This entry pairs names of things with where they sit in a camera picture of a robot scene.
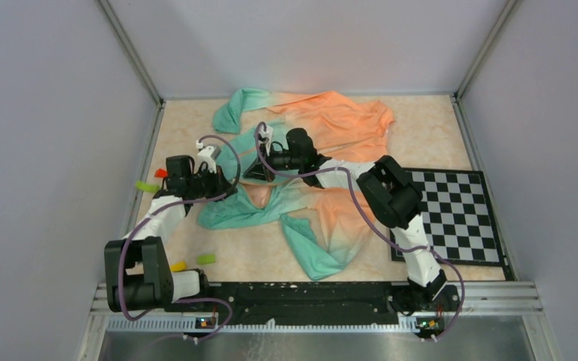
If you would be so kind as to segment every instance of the metal plate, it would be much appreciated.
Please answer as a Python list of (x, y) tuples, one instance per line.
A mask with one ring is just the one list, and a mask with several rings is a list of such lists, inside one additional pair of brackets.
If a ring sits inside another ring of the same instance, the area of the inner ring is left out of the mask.
[(99, 361), (296, 360), (336, 361), (486, 359), (533, 360), (521, 317), (468, 317), (437, 344), (397, 333), (228, 333), (194, 346), (162, 333), (107, 332)]

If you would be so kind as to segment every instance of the marble-patterned surface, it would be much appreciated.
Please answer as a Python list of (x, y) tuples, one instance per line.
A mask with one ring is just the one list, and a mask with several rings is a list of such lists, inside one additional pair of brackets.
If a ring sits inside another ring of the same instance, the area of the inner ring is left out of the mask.
[[(356, 102), (379, 99), (394, 112), (388, 134), (388, 151), (402, 166), (469, 170), (470, 164), (448, 96), (362, 96)], [(214, 134), (211, 118), (226, 99), (167, 102), (150, 175), (165, 168), (167, 156), (195, 155), (195, 140)], [(267, 110), (243, 114), (242, 129), (277, 114)], [(234, 135), (223, 135), (231, 139)], [(148, 182), (157, 180), (149, 177)], [(147, 211), (151, 194), (143, 195), (140, 216)], [(197, 266), (196, 257), (215, 253), (216, 263), (204, 265), (212, 281), (308, 281), (284, 240), (280, 225), (269, 223), (245, 229), (208, 230), (196, 224), (202, 205), (192, 207), (187, 219), (174, 231), (166, 252), (170, 263), (184, 260)], [(458, 266), (467, 280), (503, 280), (501, 268)], [(449, 279), (453, 272), (446, 269)], [(388, 245), (375, 236), (348, 267), (323, 281), (406, 280), (403, 262), (392, 262)]]

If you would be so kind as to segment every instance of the white panel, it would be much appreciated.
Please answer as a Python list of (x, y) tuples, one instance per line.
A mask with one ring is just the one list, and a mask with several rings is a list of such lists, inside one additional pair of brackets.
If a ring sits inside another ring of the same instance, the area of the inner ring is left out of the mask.
[(0, 1), (0, 360), (75, 357), (154, 115), (93, 0)]
[(578, 359), (578, 2), (523, 2), (465, 106), (520, 275)]
[(505, 0), (112, 0), (165, 98), (455, 91)]

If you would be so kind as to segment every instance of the checkerboard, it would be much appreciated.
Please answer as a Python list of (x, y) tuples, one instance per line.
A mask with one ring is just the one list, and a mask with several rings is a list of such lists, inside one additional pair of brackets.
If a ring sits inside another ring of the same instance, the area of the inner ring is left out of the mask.
[[(423, 191), (420, 209), (424, 230), (440, 256), (456, 264), (505, 265), (481, 172), (407, 171)], [(391, 250), (391, 258), (403, 259), (395, 249)]]

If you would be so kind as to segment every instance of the orange fabric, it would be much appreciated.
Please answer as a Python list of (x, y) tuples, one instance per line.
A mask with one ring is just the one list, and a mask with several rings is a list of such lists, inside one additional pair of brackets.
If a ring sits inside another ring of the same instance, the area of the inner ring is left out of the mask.
[[(358, 104), (339, 93), (326, 92), (268, 109), (284, 114), (286, 124), (292, 128), (304, 128), (316, 149), (325, 156), (372, 162), (387, 153), (387, 129), (394, 118), (391, 109), (380, 101)], [(371, 237), (371, 230), (357, 212), (348, 190), (308, 188), (305, 193), (318, 197), (313, 208), (319, 218), (325, 250), (353, 257)], [(362, 193), (356, 192), (356, 196), (363, 211), (375, 222)]]
[(267, 109), (284, 114), (292, 127), (304, 128), (318, 150), (381, 138), (394, 122), (393, 112), (384, 103), (358, 104), (336, 92)]

